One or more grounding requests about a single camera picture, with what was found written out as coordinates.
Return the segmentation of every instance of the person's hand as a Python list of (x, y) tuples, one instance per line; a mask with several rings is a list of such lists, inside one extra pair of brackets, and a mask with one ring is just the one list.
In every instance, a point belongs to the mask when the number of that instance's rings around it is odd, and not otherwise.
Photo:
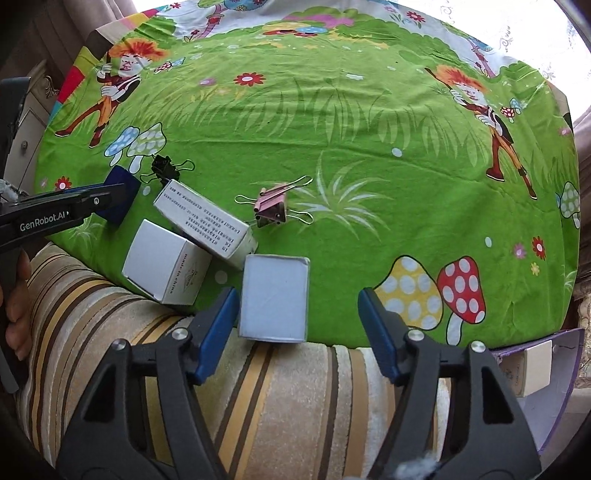
[[(6, 315), (10, 324), (6, 329), (6, 343), (12, 348), (19, 360), (31, 353), (31, 297), (27, 280), (31, 278), (31, 263), (23, 250), (18, 258), (17, 283), (6, 301)], [(4, 293), (0, 288), (0, 305), (4, 303)]]
[(454, 89), (450, 89), (449, 93), (452, 94), (452, 97), (456, 101), (456, 103), (459, 103), (460, 105), (467, 105), (466, 101), (464, 100), (464, 97), (460, 92)]
[(113, 97), (119, 93), (119, 89), (114, 85), (105, 85), (100, 88), (100, 94), (103, 97)]
[(501, 127), (501, 124), (495, 122), (491, 117), (486, 115), (477, 115), (476, 118), (480, 120), (483, 124), (485, 124), (487, 127), (494, 128), (499, 135), (503, 134), (503, 127)]

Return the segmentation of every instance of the metal screw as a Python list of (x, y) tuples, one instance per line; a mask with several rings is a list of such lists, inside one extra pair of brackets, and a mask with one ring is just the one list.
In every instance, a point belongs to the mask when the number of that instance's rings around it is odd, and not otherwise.
[(474, 350), (476, 353), (482, 353), (484, 350), (486, 350), (486, 345), (480, 340), (474, 340), (470, 344), (470, 348), (472, 348), (472, 350)]
[(408, 338), (415, 342), (420, 342), (425, 338), (425, 334), (421, 330), (412, 329), (408, 331)]
[(175, 340), (185, 340), (189, 336), (189, 331), (186, 328), (177, 328), (173, 331), (173, 338)]
[(117, 340), (111, 344), (111, 348), (117, 351), (123, 350), (125, 348), (125, 340), (122, 338), (117, 338)]

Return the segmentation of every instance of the striped sofa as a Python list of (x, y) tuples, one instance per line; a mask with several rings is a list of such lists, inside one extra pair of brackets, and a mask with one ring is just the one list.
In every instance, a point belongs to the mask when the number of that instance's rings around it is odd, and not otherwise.
[[(115, 338), (149, 343), (182, 318), (86, 268), (55, 245), (33, 260), (30, 379), (17, 396), (22, 428), (53, 465), (77, 401)], [(230, 478), (365, 476), (394, 415), (397, 392), (372, 351), (252, 342), (233, 331), (213, 377), (195, 393)], [(145, 380), (154, 456), (171, 463), (155, 378)], [(440, 388), (433, 448), (449, 405)]]

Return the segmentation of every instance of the small white box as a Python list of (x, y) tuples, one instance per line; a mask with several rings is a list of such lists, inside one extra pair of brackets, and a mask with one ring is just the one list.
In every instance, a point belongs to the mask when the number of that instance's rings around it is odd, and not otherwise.
[(211, 260), (209, 252), (186, 238), (144, 220), (122, 273), (160, 303), (192, 305)]
[(154, 206), (203, 248), (239, 270), (258, 246), (252, 229), (186, 185), (171, 180)]
[(279, 343), (306, 341), (310, 260), (248, 255), (238, 335)]
[(499, 367), (517, 397), (547, 387), (552, 370), (552, 340), (506, 356)]

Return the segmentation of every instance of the cartoon boy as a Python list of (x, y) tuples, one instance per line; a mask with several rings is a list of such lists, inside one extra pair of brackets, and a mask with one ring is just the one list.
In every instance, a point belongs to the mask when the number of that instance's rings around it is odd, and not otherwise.
[[(166, 50), (158, 48), (156, 42), (145, 38), (130, 38), (113, 46), (107, 54), (107, 63), (96, 74), (96, 80), (102, 84), (100, 94), (103, 97), (74, 120), (68, 128), (57, 131), (56, 136), (68, 137), (82, 120), (94, 112), (99, 112), (95, 134), (89, 144), (90, 148), (97, 146), (117, 107), (130, 97), (141, 82), (139, 74), (142, 69), (154, 60), (163, 59), (166, 55)], [(111, 74), (113, 65), (109, 61), (110, 58), (121, 59), (116, 75)]]
[[(488, 105), (484, 97), (484, 94), (487, 92), (486, 87), (478, 82), (478, 80), (470, 78), (461, 70), (454, 67), (439, 65), (435, 73), (429, 69), (425, 70), (449, 88), (453, 99), (458, 105), (472, 111), (474, 116), (490, 129), (492, 135), (492, 167), (487, 169), (486, 176), (496, 181), (505, 181), (501, 166), (499, 165), (499, 148), (502, 148), (509, 155), (509, 158), (517, 169), (517, 173), (523, 178), (532, 200), (537, 200), (538, 196), (535, 194), (531, 185), (531, 180), (513, 148), (513, 138), (511, 138), (509, 130), (503, 123), (503, 120)], [(464, 96), (458, 90), (454, 89), (454, 87), (461, 90), (471, 101), (466, 101)]]

